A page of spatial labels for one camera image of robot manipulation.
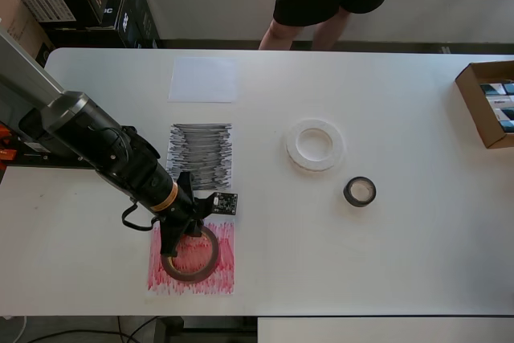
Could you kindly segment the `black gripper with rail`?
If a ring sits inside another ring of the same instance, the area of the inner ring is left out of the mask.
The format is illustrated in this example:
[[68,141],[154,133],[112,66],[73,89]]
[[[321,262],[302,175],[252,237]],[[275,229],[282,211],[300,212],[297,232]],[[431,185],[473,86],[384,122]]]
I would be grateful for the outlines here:
[[202,236],[202,220],[198,217],[191,172],[181,172],[175,183],[177,195],[161,214],[161,255],[168,257],[177,256],[177,245],[183,235]]

